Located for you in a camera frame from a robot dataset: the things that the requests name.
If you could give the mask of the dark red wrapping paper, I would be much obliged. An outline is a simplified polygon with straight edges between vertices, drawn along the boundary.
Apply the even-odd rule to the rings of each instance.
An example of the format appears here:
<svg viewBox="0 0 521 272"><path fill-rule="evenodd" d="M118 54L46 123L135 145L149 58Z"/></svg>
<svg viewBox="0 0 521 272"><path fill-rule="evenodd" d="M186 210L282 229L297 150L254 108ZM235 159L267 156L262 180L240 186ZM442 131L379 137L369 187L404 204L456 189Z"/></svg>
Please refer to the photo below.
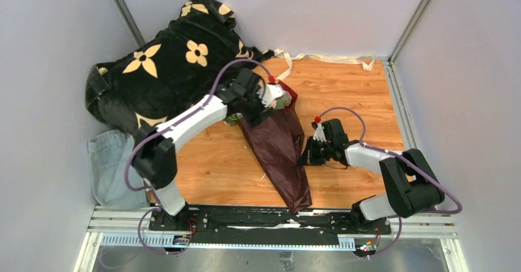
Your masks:
<svg viewBox="0 0 521 272"><path fill-rule="evenodd" d="M295 110L298 94L283 81L278 83L291 96L290 103L257 126L245 119L239 119L238 126L289 211L299 212L312 205L305 168L297 164L305 133Z"/></svg>

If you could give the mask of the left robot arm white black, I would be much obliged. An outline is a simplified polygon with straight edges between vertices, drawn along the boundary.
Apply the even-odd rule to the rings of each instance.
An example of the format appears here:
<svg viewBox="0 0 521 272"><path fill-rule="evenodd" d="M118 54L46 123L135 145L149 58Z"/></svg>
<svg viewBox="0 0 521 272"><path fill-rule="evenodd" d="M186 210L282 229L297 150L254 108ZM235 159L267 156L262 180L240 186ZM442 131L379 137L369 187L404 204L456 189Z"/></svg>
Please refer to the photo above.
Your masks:
<svg viewBox="0 0 521 272"><path fill-rule="evenodd" d="M201 101L179 116L157 126L143 125L129 159L156 199L153 218L163 226L182 230L193 221L189 207L174 181L178 172L177 153L196 135L233 114L256 126L273 114L284 90L243 68L224 84L215 83Z"/></svg>

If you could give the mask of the pink fake flower stem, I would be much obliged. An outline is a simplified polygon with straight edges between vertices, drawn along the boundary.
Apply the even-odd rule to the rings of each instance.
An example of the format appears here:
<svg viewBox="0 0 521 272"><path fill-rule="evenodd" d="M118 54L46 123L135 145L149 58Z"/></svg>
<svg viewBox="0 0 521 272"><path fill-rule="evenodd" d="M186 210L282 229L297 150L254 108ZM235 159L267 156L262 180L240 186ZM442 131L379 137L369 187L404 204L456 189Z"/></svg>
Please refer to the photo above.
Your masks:
<svg viewBox="0 0 521 272"><path fill-rule="evenodd" d="M272 102L271 107L274 110L285 109L288 106L290 106L291 102L292 102L292 96L288 92L284 92L282 96L280 96L279 98L276 98Z"/></svg>

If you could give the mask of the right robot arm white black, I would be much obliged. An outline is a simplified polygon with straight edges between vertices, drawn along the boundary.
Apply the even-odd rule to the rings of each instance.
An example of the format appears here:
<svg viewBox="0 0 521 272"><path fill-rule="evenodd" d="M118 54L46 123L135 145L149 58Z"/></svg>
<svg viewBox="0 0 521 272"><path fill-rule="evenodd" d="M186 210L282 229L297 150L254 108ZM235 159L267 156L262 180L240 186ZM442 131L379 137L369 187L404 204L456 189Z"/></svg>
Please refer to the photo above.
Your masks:
<svg viewBox="0 0 521 272"><path fill-rule="evenodd" d="M384 193L352 205L349 221L355 229L366 231L378 220L392 216L408 218L445 200L420 150L372 149L356 139L349 140L339 119L315 120L311 126L314 134L307 139L297 165L322 166L333 160L345 167L381 174L383 178Z"/></svg>

